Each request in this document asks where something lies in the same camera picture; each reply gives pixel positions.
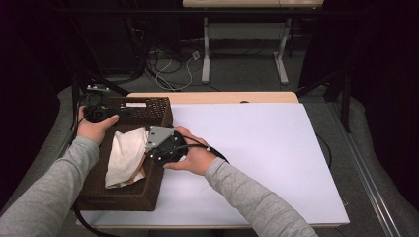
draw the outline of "white tabletop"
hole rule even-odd
[[[221,152],[313,225],[349,223],[302,104],[172,105],[174,125]],[[88,223],[111,228],[230,228],[248,223],[204,177],[166,170],[156,210],[82,211]]]
[[[193,8],[311,8],[322,5],[323,0],[183,0],[184,7]]]

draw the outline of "person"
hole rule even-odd
[[[84,117],[83,108],[80,108],[79,117]],[[64,156],[55,161],[0,218],[0,235],[55,236],[87,174],[98,162],[99,145],[105,131],[118,119],[113,116],[100,123],[80,120],[77,136]],[[197,140],[208,145],[183,127],[175,129],[192,138],[185,138],[187,144]],[[164,168],[205,176],[259,236],[316,236],[298,212],[278,195],[203,148],[190,147],[183,161],[167,163]]]
[[[0,236],[56,236],[89,171],[99,160],[105,131],[119,117],[100,123],[84,119],[79,109],[77,136],[64,156],[35,181],[1,216]]]

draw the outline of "gray sleeve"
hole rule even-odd
[[[282,198],[224,160],[216,158],[212,162],[206,179],[238,209],[259,236],[317,236]]]
[[[98,145],[76,137],[65,155],[3,214],[0,235],[55,236],[98,159]]]

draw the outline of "brown box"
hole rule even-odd
[[[116,131],[127,132],[151,126],[171,126],[172,110],[168,98],[110,98],[107,106],[119,108],[126,103],[145,103],[146,107],[128,109],[129,116],[121,116],[116,126],[107,130],[100,146],[99,162],[90,171],[84,182],[77,205],[80,210],[130,210],[152,211],[163,178],[163,168],[154,166],[145,159],[143,167],[146,178],[136,183],[116,189],[105,189],[105,176],[108,170],[112,141]]]

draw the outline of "white table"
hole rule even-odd
[[[323,0],[183,0],[189,8],[317,8]],[[282,23],[210,23],[204,18],[204,65],[202,82],[210,81],[210,39],[273,39],[280,40],[274,52],[281,84],[289,80],[283,63],[284,49],[291,27],[291,19]]]
[[[169,96],[175,126],[184,126],[204,137],[232,165],[279,194],[312,226],[349,223],[311,123],[294,93],[131,96]],[[196,98],[204,98],[201,103],[206,104],[176,104],[196,102]],[[82,211],[82,214],[88,223],[100,228],[249,228],[238,211],[204,177],[185,171],[165,171],[155,211]]]

